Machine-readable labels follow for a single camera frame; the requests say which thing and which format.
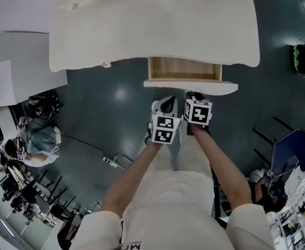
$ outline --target chair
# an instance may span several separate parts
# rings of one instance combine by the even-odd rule
[[[272,145],[272,162],[269,162],[258,150],[254,151],[269,165],[273,171],[283,168],[285,170],[287,163],[293,158],[298,158],[301,171],[305,171],[305,130],[293,129],[280,119],[274,117],[278,123],[290,130],[286,136],[273,142],[255,128],[252,129],[262,139]]]

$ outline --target sleeve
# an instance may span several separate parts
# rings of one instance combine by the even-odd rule
[[[266,214],[259,205],[246,204],[234,209],[226,234],[235,250],[275,249]]]
[[[110,211],[86,215],[70,250],[113,250],[120,246],[120,217]]]

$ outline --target floor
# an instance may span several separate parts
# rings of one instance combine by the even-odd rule
[[[254,147],[268,159],[271,153],[253,127],[278,138],[287,130],[273,120],[277,116],[305,129],[305,79],[293,71],[289,47],[299,39],[305,41],[305,0],[254,2],[261,62],[256,68],[224,66],[223,78],[237,83],[239,90],[209,97],[214,103],[212,136],[245,175],[265,166]],[[122,153],[135,158],[150,120],[151,103],[167,95],[175,95],[179,105],[184,102],[184,91],[144,88],[147,69],[147,60],[140,58],[115,62],[108,69],[68,71],[68,85],[57,89],[64,103],[56,119],[62,134],[96,145],[108,157]],[[77,196],[76,203],[91,207],[123,172],[103,162],[103,156],[95,148],[63,137],[60,158],[47,169],[63,176]],[[128,165],[124,159],[119,161]]]

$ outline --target wooden drawer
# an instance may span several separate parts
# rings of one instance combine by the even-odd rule
[[[149,80],[221,82],[222,65],[173,57],[149,57]]]

